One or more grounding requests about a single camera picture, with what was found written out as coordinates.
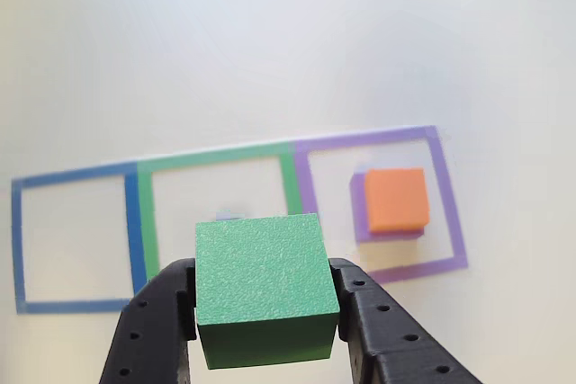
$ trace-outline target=orange block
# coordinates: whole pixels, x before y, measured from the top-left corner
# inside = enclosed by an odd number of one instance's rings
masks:
[[[416,231],[430,221],[422,168],[370,170],[364,187],[371,233]]]

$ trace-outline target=green wooden block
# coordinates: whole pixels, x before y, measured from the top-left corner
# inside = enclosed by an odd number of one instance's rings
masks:
[[[196,318],[209,369],[327,359],[338,312],[315,214],[196,226]]]

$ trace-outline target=green tape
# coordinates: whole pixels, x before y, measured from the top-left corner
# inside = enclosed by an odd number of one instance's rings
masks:
[[[148,161],[139,161],[138,188],[140,219],[142,224],[142,243],[146,276],[152,279],[160,271],[158,258],[158,238],[154,211],[154,193],[152,191],[152,173],[162,170],[186,168],[195,165],[219,164],[242,159],[277,156],[283,177],[284,196],[288,214],[302,213],[302,199],[298,188],[294,164],[295,145],[293,142],[263,144],[249,147],[225,148],[188,155],[166,156]]]
[[[294,163],[294,153],[283,153],[280,155],[280,168],[284,185],[284,196],[286,198],[286,208],[289,215],[299,215],[302,213],[302,198],[298,188],[298,178],[296,177],[296,164]]]
[[[293,143],[262,144],[250,147],[225,148],[191,155],[166,156],[149,161],[138,162],[138,171],[153,173],[161,170],[173,170],[191,165],[218,164],[257,157],[278,156],[294,151]]]
[[[144,246],[144,262],[146,263],[146,277],[150,280],[160,271],[158,242],[156,240],[156,220],[154,218],[152,173],[138,172],[138,192],[140,221],[142,224],[142,245]]]

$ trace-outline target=purple square outline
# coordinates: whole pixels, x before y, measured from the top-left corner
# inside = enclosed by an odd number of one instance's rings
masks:
[[[424,228],[411,231],[393,231],[389,233],[371,233],[368,228],[368,209],[365,193],[366,173],[354,173],[350,180],[350,200],[354,219],[354,233],[357,244],[371,242],[390,242],[395,240],[416,240],[424,235]]]
[[[296,153],[294,155],[294,163],[298,177],[298,189],[301,195],[302,213],[318,213],[318,202],[316,201],[308,158],[310,152],[341,147],[390,144],[412,141],[414,139],[425,139],[430,149],[454,255],[442,260],[369,272],[370,276],[378,283],[404,281],[468,267],[462,227],[460,226],[454,192],[452,190],[452,184],[450,183],[450,175],[448,173],[448,167],[446,166],[444,151],[442,150],[437,128],[435,126],[414,126],[339,137],[312,138],[296,141],[295,143]]]

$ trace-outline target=blue tape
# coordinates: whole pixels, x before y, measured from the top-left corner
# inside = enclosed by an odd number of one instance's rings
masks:
[[[136,163],[127,162],[123,164],[95,166],[92,168],[80,168],[78,170],[62,171],[59,173],[33,175],[24,177],[20,181],[22,182],[23,188],[33,188],[35,186],[74,182],[76,180],[92,179],[106,175],[124,175],[135,171]]]
[[[136,172],[124,177],[126,191],[126,220],[128,221],[128,248],[130,250],[130,267],[132,286],[136,295],[146,285],[146,261],[142,244],[142,227],[140,222],[140,197],[138,193],[138,175]]]
[[[12,257],[14,293],[18,314],[78,314],[118,312],[130,299],[79,301],[26,301],[22,239],[22,189],[54,183],[74,182],[107,175],[124,175],[130,266],[134,292],[146,284],[146,265],[140,227],[138,175],[135,162],[52,173],[16,179],[12,182]]]
[[[95,314],[119,312],[130,299],[79,300],[79,301],[29,301],[28,314]]]
[[[22,183],[12,181],[12,261],[16,311],[21,313],[26,301],[24,288],[24,255],[22,250]]]

